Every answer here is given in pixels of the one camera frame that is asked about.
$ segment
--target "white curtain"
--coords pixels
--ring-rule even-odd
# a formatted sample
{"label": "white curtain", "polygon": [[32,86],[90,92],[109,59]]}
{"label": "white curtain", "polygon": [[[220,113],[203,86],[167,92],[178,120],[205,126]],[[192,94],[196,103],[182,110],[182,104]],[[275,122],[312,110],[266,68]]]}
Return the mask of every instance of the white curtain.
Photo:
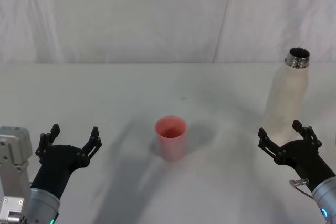
{"label": "white curtain", "polygon": [[0,63],[336,61],[336,0],[0,0]]}

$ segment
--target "blue indicator light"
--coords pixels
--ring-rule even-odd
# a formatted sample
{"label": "blue indicator light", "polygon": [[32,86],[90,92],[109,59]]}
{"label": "blue indicator light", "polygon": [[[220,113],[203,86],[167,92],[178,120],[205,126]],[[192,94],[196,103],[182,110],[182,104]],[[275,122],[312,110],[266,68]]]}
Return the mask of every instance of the blue indicator light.
{"label": "blue indicator light", "polygon": [[326,211],[324,208],[321,209],[321,212],[322,212],[322,214],[323,214],[323,216],[324,216],[325,218],[328,217],[328,213],[327,213],[327,211]]}

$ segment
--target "plastic cup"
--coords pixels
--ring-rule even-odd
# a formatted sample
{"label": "plastic cup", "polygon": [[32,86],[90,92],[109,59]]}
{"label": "plastic cup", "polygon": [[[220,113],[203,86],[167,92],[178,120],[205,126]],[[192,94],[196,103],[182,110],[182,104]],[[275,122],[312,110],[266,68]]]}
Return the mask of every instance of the plastic cup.
{"label": "plastic cup", "polygon": [[167,161],[176,161],[183,157],[187,133],[186,122],[174,115],[164,116],[155,124],[160,155]]}

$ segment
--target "table surface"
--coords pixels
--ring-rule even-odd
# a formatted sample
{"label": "table surface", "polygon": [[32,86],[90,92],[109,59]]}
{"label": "table surface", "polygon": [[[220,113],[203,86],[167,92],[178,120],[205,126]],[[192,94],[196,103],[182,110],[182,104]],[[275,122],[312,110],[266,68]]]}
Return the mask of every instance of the table surface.
{"label": "table surface", "polygon": [[[33,149],[53,124],[54,144],[82,147],[93,126],[103,147],[73,173],[59,224],[325,223],[297,179],[258,146],[278,64],[0,66],[0,125],[26,127]],[[312,64],[301,113],[336,170],[336,65]],[[188,123],[188,154],[156,154],[154,124]],[[38,158],[29,160],[33,179]]]}

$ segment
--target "water bottle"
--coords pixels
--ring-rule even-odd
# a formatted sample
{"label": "water bottle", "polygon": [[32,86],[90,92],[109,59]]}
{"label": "water bottle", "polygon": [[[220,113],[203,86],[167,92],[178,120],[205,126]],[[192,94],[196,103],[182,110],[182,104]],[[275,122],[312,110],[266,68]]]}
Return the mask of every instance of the water bottle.
{"label": "water bottle", "polygon": [[263,117],[263,128],[278,146],[291,140],[308,86],[309,52],[292,48],[276,72]]}

